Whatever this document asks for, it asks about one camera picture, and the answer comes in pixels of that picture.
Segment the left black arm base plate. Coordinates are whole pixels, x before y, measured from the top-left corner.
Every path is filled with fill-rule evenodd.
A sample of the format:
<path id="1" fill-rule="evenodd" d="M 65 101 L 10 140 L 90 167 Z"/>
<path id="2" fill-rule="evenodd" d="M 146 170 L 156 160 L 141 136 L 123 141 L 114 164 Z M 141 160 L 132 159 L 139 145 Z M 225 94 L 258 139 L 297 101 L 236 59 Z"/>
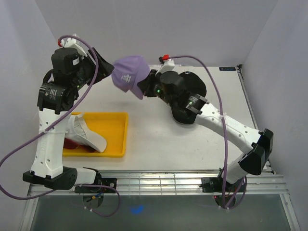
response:
<path id="1" fill-rule="evenodd" d="M 75 193 L 115 193 L 117 187 L 117 178 L 101 178 L 94 185 L 101 185 L 103 187 L 85 187 L 85 186 L 76 186 L 74 189 Z"/>

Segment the white cap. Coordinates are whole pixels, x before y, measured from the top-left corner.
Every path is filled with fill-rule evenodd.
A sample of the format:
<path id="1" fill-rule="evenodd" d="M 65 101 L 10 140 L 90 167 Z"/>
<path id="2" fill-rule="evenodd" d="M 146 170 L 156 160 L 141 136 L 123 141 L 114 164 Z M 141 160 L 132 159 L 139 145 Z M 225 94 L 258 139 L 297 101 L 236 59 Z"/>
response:
<path id="1" fill-rule="evenodd" d="M 76 144 L 89 146 L 100 153 L 103 153 L 107 147 L 106 139 L 88 128 L 83 114 L 70 116 L 66 125 L 65 138 Z"/>

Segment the black NY baseball cap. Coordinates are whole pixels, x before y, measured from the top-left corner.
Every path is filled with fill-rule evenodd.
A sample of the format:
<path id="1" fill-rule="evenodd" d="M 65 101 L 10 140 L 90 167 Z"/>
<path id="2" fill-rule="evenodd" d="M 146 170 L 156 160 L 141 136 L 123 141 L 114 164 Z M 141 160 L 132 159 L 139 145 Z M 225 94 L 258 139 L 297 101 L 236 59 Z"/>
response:
<path id="1" fill-rule="evenodd" d="M 186 91 L 180 96 L 174 107 L 171 107 L 173 118 L 181 124 L 193 124 L 197 114 L 187 109 L 192 96 L 199 94 L 206 96 L 207 90 L 205 83 L 193 72 L 186 71 L 179 74 L 184 79 Z"/>

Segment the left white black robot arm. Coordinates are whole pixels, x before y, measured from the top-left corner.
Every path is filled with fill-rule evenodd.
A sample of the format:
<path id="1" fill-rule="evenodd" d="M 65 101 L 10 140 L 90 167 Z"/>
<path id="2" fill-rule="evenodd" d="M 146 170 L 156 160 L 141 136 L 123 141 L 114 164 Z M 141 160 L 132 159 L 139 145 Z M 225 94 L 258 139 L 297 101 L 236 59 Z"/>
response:
<path id="1" fill-rule="evenodd" d="M 85 186 L 91 192 L 102 187 L 100 173 L 91 168 L 63 166 L 66 126 L 79 99 L 78 91 L 111 75 L 114 67 L 95 48 L 82 56 L 76 48 L 59 48 L 51 56 L 53 68 L 43 78 L 38 92 L 39 138 L 31 169 L 23 181 L 53 190 Z"/>

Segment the purple cap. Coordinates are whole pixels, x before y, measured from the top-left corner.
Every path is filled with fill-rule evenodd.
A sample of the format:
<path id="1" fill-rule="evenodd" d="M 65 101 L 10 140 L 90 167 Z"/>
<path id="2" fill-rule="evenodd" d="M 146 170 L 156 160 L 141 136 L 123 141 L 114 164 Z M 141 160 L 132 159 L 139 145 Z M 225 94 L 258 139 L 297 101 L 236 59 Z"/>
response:
<path id="1" fill-rule="evenodd" d="M 123 92 L 131 91 L 138 99 L 143 99 L 143 92 L 137 84 L 147 78 L 150 68 L 143 56 L 126 56 L 113 63 L 111 78 L 113 84 Z"/>

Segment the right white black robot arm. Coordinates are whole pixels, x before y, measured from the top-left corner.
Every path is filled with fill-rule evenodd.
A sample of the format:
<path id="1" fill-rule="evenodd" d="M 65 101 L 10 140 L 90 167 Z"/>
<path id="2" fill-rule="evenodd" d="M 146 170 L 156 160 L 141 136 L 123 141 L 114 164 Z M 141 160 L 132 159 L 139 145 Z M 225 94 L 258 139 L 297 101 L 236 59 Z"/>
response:
<path id="1" fill-rule="evenodd" d="M 273 132 L 250 128 L 219 109 L 206 98 L 205 83 L 193 72 L 152 70 L 137 86 L 146 97 L 158 97 L 171 107 L 173 118 L 180 124 L 206 127 L 240 149 L 242 154 L 227 165 L 227 172 L 218 179 L 218 187 L 229 191 L 235 182 L 246 176 L 260 175 L 273 146 Z"/>

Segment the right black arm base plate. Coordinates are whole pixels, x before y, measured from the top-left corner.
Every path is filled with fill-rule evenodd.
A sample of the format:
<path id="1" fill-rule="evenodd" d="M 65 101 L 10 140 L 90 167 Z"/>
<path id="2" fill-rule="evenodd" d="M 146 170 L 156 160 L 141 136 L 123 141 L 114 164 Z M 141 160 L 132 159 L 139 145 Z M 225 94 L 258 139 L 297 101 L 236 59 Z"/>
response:
<path id="1" fill-rule="evenodd" d="M 222 192 L 223 179 L 221 177 L 201 178 L 202 191 L 205 193 L 220 193 Z M 234 184 L 226 182 L 225 193 L 232 193 L 239 189 L 239 192 L 244 192 L 245 181 L 238 180 Z"/>

